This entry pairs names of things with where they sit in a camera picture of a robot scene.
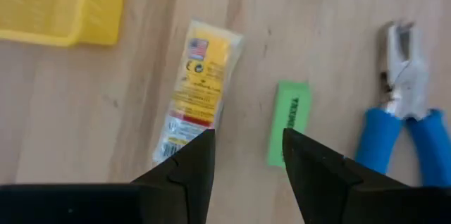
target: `wooden table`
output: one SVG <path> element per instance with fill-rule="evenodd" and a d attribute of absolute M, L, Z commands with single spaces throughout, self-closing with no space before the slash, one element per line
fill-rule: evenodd
<path fill-rule="evenodd" d="M 278 80 L 307 81 L 307 134 L 353 156 L 378 102 L 376 31 L 415 20 L 430 103 L 451 112 L 451 0 L 125 0 L 114 47 L 0 42 L 0 182 L 124 182 L 152 166 L 190 18 L 245 35 L 218 130 L 209 223 L 299 223 L 265 162 Z M 390 176 L 418 184 L 408 137 Z"/>

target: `yellow plastic tray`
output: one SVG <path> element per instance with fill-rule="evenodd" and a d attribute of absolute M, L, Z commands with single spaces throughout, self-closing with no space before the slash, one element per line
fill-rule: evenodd
<path fill-rule="evenodd" d="M 0 38 L 69 46 L 115 44 L 123 0 L 0 0 Z"/>

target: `blue handle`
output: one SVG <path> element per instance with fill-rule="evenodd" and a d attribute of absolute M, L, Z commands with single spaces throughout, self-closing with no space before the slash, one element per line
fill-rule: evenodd
<path fill-rule="evenodd" d="M 451 185 L 451 143 L 443 125 L 443 114 L 431 110 L 421 121 L 410 118 L 407 127 L 414 139 L 425 186 Z"/>
<path fill-rule="evenodd" d="M 385 174 L 402 121 L 379 108 L 366 112 L 366 125 L 360 139 L 355 161 Z"/>

